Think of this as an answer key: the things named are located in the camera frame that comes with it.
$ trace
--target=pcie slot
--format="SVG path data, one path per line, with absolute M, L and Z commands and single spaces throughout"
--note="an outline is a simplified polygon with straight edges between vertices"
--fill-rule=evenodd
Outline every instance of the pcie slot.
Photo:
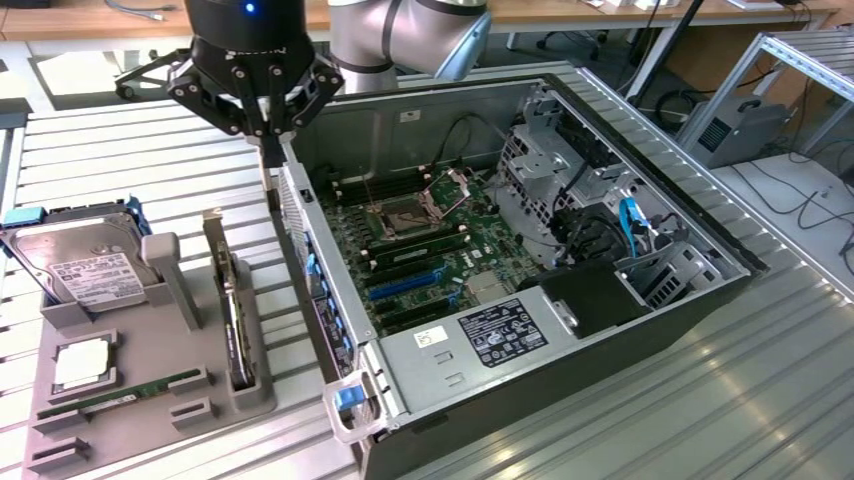
M 456 309 L 456 297 L 453 295 L 424 303 L 414 308 L 386 315 L 380 319 L 378 323 L 384 328 L 400 327 L 404 324 L 422 322 L 425 318 L 430 318 L 436 314 L 448 313 Z
M 368 299 L 381 300 L 382 298 L 392 297 L 398 293 L 408 292 L 409 290 L 414 290 L 416 288 L 434 285 L 436 283 L 438 283 L 438 280 L 441 279 L 442 270 L 444 270 L 444 267 L 437 268 L 432 272 L 424 275 L 417 275 L 400 282 L 370 289 L 370 291 L 368 292 Z
M 373 273 L 364 279 L 362 284 L 365 287 L 373 287 L 380 283 L 393 282 L 418 273 L 432 271 L 438 266 L 437 264 L 438 262 L 434 260 L 418 260 L 398 268 Z

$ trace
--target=ram slot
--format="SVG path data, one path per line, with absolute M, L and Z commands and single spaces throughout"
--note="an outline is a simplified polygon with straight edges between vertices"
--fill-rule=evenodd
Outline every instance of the ram slot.
M 409 247 L 381 253 L 370 259 L 370 270 L 380 271 L 388 268 L 398 267 L 408 263 L 417 262 L 426 258 L 454 252 L 465 247 L 470 236 L 468 232 L 460 232 L 445 238 L 426 240 Z
M 337 202 L 340 205 L 349 207 L 414 193 L 422 188 L 424 178 L 422 174 L 417 172 L 393 178 L 368 181 L 366 189 L 362 182 L 344 183 L 337 186 Z
M 372 258 L 373 256 L 378 255 L 380 253 L 385 253 L 385 252 L 389 252 L 392 250 L 397 250 L 400 248 L 405 248 L 409 245 L 416 245 L 416 244 L 424 242 L 425 240 L 434 240 L 434 239 L 438 239 L 438 238 L 449 237 L 449 236 L 454 235 L 457 232 L 458 232 L 458 226 L 457 225 L 450 225 L 450 226 L 441 227 L 438 230 L 436 230 L 433 232 L 424 233 L 422 235 L 417 235 L 414 237 L 409 237 L 409 238 L 405 238 L 402 240 L 396 240 L 393 242 L 384 243 L 381 245 L 377 245 L 377 246 L 370 247 L 370 248 L 366 249 L 369 258 Z

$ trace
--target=blue latch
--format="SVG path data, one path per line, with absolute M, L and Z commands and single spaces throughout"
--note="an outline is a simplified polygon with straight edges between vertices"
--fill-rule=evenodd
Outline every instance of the blue latch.
M 644 227 L 649 227 L 649 222 L 640 214 L 640 209 L 637 208 L 635 199 L 631 197 L 625 197 L 619 201 L 619 224 L 620 227 L 623 227 L 623 233 L 625 234 L 625 238 L 628 240 L 628 247 L 632 257 L 637 256 L 637 250 L 635 247 L 635 236 L 631 232 L 631 223 L 635 221 Z
M 314 267 L 314 264 L 316 264 L 316 261 L 317 261 L 317 257 L 314 255 L 314 252 L 310 252 L 308 254 L 308 259 L 305 260 L 305 274 L 306 275 L 310 275 L 313 267 Z
M 338 412 L 349 410 L 361 403 L 364 403 L 364 389 L 361 388 L 361 385 L 341 388 L 334 392 L 334 408 Z
M 23 227 L 26 225 L 37 225 L 43 219 L 43 208 L 26 207 L 9 210 L 2 219 L 3 228 Z
M 142 202 L 138 201 L 133 195 L 127 195 L 126 200 L 123 201 L 123 206 L 130 209 L 133 215 L 135 215 L 135 226 L 138 227 L 138 232 L 142 235 L 150 235 L 150 225 L 147 225 L 147 220 L 145 220 L 145 214 L 142 213 Z

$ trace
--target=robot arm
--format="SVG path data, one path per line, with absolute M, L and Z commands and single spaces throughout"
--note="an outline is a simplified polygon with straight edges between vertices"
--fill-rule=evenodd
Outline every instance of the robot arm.
M 258 145 L 264 168 L 281 166 L 281 143 L 312 121 L 344 78 L 348 93 L 393 88 L 397 63 L 460 80 L 490 25 L 485 0 L 329 0 L 336 70 L 314 55 L 304 0 L 185 4 L 192 46 L 167 94 L 222 132 Z M 238 105 L 210 93 L 210 83 Z
M 264 167 L 278 167 L 281 141 L 308 125 L 342 84 L 334 68 L 314 56 L 302 0 L 185 4 L 192 46 L 171 72 L 167 94 L 222 132 L 242 133 L 261 149 Z M 213 95 L 206 81 L 240 106 Z

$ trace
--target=psu label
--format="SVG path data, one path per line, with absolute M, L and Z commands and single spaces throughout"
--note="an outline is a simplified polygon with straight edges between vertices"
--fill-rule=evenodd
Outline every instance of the psu label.
M 489 368 L 548 345 L 517 299 L 461 317 L 458 324 Z

